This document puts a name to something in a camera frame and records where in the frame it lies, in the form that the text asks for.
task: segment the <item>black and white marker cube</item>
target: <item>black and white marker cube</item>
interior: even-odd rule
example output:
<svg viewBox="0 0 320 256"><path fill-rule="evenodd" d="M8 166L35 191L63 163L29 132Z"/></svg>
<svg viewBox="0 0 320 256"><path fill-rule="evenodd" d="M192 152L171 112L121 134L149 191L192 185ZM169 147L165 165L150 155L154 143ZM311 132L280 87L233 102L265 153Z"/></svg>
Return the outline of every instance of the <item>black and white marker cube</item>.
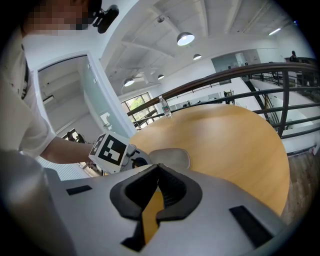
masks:
<svg viewBox="0 0 320 256"><path fill-rule="evenodd" d="M101 134L96 140L89 158L109 174L118 173L127 152L129 139L112 131Z"/></svg>

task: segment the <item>window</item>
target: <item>window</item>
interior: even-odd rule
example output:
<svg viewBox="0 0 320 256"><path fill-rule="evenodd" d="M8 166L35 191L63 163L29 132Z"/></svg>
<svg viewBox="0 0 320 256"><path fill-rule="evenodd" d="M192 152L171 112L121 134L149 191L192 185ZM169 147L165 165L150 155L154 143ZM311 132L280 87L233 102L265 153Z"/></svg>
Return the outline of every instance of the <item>window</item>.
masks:
<svg viewBox="0 0 320 256"><path fill-rule="evenodd" d="M128 113L129 111L134 110L135 108L141 106L142 104L144 104L150 100L151 100L151 97L150 97L149 93L147 92L147 93L141 94L139 96L136 96L134 98L128 99L128 100L122 102L121 105L122 105L123 110L126 113ZM158 115L158 112L155 109L155 107L150 106L150 107L148 107L144 110L141 110L133 115L130 115L129 117L132 122L136 122L141 119L148 118L151 116L157 116L157 115ZM159 117L150 118L142 123L135 123L134 126L136 129L142 129L143 127L146 127L147 125L151 124L152 122L154 122L155 120L158 120L158 119L159 119Z"/></svg>

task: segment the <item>floor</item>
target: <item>floor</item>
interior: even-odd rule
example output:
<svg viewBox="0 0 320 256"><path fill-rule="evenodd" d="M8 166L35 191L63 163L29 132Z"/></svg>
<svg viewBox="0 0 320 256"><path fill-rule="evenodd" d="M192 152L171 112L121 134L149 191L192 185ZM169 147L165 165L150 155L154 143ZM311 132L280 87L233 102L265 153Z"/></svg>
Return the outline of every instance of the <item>floor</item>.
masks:
<svg viewBox="0 0 320 256"><path fill-rule="evenodd" d="M304 152L288 157L290 187L281 218L288 225L309 209L320 184L320 151Z"/></svg>

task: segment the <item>round table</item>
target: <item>round table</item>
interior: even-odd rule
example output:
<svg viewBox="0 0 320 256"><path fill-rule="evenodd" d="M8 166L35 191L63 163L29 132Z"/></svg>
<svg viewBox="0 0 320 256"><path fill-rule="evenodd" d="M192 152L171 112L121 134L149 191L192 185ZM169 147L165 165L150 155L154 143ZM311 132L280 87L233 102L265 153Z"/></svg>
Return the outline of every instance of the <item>round table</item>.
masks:
<svg viewBox="0 0 320 256"><path fill-rule="evenodd" d="M281 215L288 196L289 162L276 131L258 114L228 104L199 105L172 113L137 132L130 143L150 153L180 148L190 156L190 169L228 180ZM161 194L154 195L161 200ZM145 214L160 209L149 203ZM154 223L150 229L156 230ZM146 231L146 240L152 237Z"/></svg>

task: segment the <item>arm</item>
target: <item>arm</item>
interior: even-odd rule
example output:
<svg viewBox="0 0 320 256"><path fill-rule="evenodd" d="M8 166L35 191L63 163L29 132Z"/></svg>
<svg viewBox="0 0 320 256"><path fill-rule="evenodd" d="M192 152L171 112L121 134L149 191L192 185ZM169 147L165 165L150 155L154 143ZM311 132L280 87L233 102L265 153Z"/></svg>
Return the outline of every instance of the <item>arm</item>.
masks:
<svg viewBox="0 0 320 256"><path fill-rule="evenodd" d="M40 156L56 164L88 162L90 161L88 156L92 147L91 144L77 143L55 137Z"/></svg>

